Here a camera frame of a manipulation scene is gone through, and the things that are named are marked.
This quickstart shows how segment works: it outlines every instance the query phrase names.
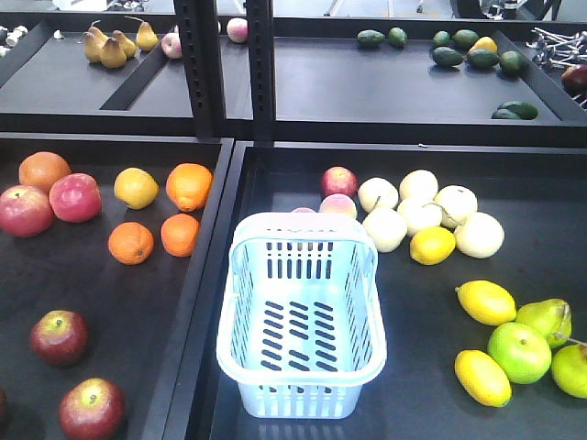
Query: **fruit stem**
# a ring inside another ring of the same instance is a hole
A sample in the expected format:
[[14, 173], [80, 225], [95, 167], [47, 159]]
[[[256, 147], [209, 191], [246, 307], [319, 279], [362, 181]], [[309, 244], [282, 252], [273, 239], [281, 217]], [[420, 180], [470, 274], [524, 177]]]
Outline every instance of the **fruit stem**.
[[462, 223], [462, 222], [460, 222], [460, 221], [458, 221], [458, 220], [457, 220], [456, 218], [454, 218], [452, 215], [450, 215], [450, 214], [449, 214], [449, 211], [447, 211], [447, 210], [444, 208], [444, 206], [442, 206], [441, 204], [438, 204], [438, 203], [436, 203], [436, 202], [428, 202], [428, 203], [424, 204], [422, 207], [424, 207], [424, 206], [428, 206], [429, 204], [433, 204], [434, 206], [438, 206], [438, 207], [439, 207], [439, 208], [442, 210], [442, 212], [444, 213], [444, 215], [445, 215], [446, 217], [448, 217], [450, 220], [452, 220], [453, 222], [455, 222], [457, 225], [459, 225], [459, 226], [463, 226], [463, 223]]
[[580, 341], [570, 336], [565, 336], [561, 332], [555, 332], [554, 336], [559, 337], [560, 339], [566, 339], [567, 341], [572, 342], [573, 344], [579, 344], [580, 346], [587, 347], [587, 342]]

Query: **yellow lemon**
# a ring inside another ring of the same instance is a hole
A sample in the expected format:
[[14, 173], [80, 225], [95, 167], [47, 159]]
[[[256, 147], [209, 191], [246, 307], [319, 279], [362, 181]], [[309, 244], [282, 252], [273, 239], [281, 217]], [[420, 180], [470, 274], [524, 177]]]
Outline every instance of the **yellow lemon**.
[[425, 227], [410, 241], [410, 257], [420, 264], [431, 266], [447, 259], [455, 250], [455, 236], [442, 226]]
[[460, 305], [475, 321], [501, 325], [515, 319], [514, 298], [509, 291], [494, 282], [467, 281], [455, 291]]
[[460, 384], [478, 403], [505, 406], [512, 398], [512, 385], [502, 368], [480, 350], [463, 350], [455, 359]]
[[132, 209], [142, 209], [155, 200], [159, 184], [140, 168], [127, 168], [116, 176], [114, 196]]
[[487, 49], [491, 52], [497, 53], [497, 44], [495, 44], [495, 41], [493, 41], [493, 38], [491, 37], [481, 37], [477, 40], [475, 44], [473, 44], [472, 48], [470, 48], [469, 51], [475, 49]]

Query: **black shelf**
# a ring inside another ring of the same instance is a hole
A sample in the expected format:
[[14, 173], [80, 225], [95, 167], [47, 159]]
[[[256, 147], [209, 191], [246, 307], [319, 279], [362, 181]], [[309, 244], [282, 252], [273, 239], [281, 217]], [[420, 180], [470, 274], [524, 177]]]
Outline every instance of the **black shelf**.
[[[0, 235], [0, 380], [11, 420], [3, 439], [62, 439], [58, 421], [63, 395], [82, 380], [105, 377], [126, 395], [124, 429], [116, 439], [162, 438], [177, 368], [183, 351], [202, 268], [221, 200], [232, 139], [193, 137], [108, 137], [22, 135], [0, 137], [2, 191], [18, 183], [18, 164], [39, 150], [61, 154], [75, 172], [87, 172], [100, 184], [102, 213], [83, 224], [56, 220], [30, 238]], [[161, 244], [162, 222], [177, 208], [165, 194], [166, 177], [181, 162], [209, 167], [215, 181], [191, 258], [175, 258]], [[137, 166], [160, 185], [155, 202], [127, 209], [113, 192], [124, 168]], [[108, 253], [112, 229], [138, 221], [155, 236], [152, 255], [141, 265], [124, 266]], [[76, 366], [54, 368], [28, 347], [28, 333], [54, 309], [76, 310], [88, 320], [90, 350]]]
[[[583, 438], [580, 415], [587, 402], [563, 393], [548, 373], [535, 384], [514, 385], [513, 399], [495, 409], [467, 395], [454, 375], [453, 362], [462, 349], [484, 350], [494, 329], [473, 321], [460, 307], [454, 288], [465, 281], [497, 282], [518, 305], [562, 297], [572, 309], [573, 334], [581, 339], [587, 332], [582, 295], [587, 273], [581, 259], [587, 242], [576, 232], [587, 215], [586, 164], [584, 150], [556, 146], [238, 142], [194, 315], [210, 333], [206, 337], [192, 328], [190, 350], [179, 373], [179, 378], [192, 377], [192, 362], [205, 360], [194, 387], [177, 396], [182, 405], [192, 404], [197, 438]], [[363, 387], [355, 412], [343, 420], [255, 418], [244, 411], [237, 383], [216, 362], [232, 232], [242, 218], [257, 212], [287, 212], [300, 205], [317, 209], [321, 174], [333, 165], [354, 170], [360, 182], [377, 175], [397, 185], [407, 172], [428, 169], [441, 187], [466, 186], [476, 193], [479, 210], [504, 226], [504, 245], [487, 259], [455, 251], [431, 267], [410, 259], [409, 239], [394, 252], [380, 254], [376, 282], [388, 360], [382, 373]], [[198, 313], [205, 309], [213, 313]]]

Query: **plastic basket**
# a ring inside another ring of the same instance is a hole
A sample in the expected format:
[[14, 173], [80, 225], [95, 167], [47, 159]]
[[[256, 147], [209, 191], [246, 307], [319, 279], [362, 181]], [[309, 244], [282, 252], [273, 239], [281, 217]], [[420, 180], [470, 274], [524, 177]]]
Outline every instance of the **plastic basket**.
[[382, 370], [377, 250], [342, 214], [261, 213], [238, 224], [216, 340], [248, 413], [339, 419]]

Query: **yellow pear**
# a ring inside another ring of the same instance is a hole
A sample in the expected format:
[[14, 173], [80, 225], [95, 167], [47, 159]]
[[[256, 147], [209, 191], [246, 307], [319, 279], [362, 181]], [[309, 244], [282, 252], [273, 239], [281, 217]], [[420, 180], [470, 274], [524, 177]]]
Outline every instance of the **yellow pear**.
[[146, 21], [138, 26], [137, 46], [145, 52], [151, 51], [159, 43], [159, 37], [153, 32], [153, 28]]
[[127, 62], [127, 55], [120, 48], [120, 44], [113, 38], [109, 38], [100, 52], [100, 61], [108, 69], [122, 67]]
[[88, 28], [88, 32], [90, 32], [91, 34], [93, 34], [96, 37], [96, 39], [100, 45], [104, 46], [104, 44], [106, 43], [106, 40], [108, 39], [108, 36], [106, 36], [104, 34], [104, 32], [102, 32], [96, 26], [90, 26]]
[[83, 33], [83, 54], [90, 62], [99, 62], [102, 45], [98, 38], [90, 32]]
[[118, 41], [120, 48], [125, 52], [125, 55], [127, 55], [127, 60], [135, 56], [135, 53], [137, 53], [137, 45], [132, 39], [128, 38], [120, 30], [112, 32], [112, 37]]

